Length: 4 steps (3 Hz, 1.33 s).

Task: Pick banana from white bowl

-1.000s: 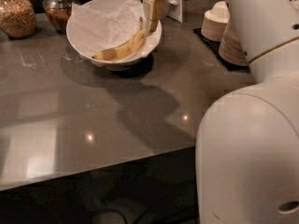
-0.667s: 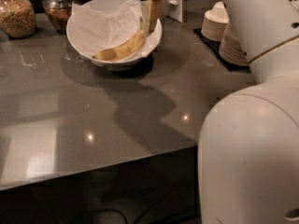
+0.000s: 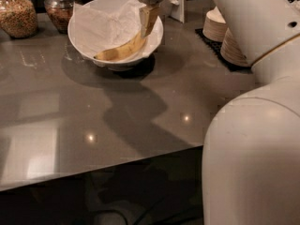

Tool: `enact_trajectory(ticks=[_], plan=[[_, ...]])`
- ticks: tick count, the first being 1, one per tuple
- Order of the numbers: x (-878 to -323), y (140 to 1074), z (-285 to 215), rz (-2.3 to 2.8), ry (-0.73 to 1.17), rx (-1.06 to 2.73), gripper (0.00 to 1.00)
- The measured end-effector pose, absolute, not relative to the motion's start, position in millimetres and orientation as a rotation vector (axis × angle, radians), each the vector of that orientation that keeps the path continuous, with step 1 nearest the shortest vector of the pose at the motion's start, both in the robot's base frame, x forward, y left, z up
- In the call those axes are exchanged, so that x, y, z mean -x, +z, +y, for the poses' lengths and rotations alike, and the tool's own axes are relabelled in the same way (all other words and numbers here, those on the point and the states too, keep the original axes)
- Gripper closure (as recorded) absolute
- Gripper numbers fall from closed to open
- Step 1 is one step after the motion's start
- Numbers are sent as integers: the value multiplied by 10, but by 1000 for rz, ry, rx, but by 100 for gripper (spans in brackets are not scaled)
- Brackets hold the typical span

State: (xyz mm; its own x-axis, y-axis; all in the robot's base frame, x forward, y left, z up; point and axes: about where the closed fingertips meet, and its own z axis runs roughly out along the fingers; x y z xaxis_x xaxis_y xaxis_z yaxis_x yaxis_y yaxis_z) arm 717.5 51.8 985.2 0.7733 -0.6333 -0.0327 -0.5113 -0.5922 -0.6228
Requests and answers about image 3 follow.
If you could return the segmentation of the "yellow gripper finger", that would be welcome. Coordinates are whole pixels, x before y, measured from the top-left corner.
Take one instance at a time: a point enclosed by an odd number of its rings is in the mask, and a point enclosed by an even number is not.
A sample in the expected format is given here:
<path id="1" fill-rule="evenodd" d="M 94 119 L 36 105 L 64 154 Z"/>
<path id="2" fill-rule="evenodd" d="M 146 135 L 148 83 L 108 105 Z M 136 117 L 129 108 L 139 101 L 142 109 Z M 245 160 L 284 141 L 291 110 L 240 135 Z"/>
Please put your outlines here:
<path id="1" fill-rule="evenodd" d="M 146 5 L 140 8 L 141 36 L 143 38 L 151 34 L 159 14 L 159 5 Z"/>

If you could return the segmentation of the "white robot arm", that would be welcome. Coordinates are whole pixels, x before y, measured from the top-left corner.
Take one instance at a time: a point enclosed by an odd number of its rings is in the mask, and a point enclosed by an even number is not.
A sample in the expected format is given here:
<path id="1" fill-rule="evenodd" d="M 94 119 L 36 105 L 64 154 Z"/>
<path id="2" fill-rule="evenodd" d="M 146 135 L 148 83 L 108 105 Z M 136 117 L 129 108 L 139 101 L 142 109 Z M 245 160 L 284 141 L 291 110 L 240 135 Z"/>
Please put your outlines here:
<path id="1" fill-rule="evenodd" d="M 213 0 L 258 88 L 214 117 L 204 225 L 300 225 L 300 14 L 288 0 Z"/>

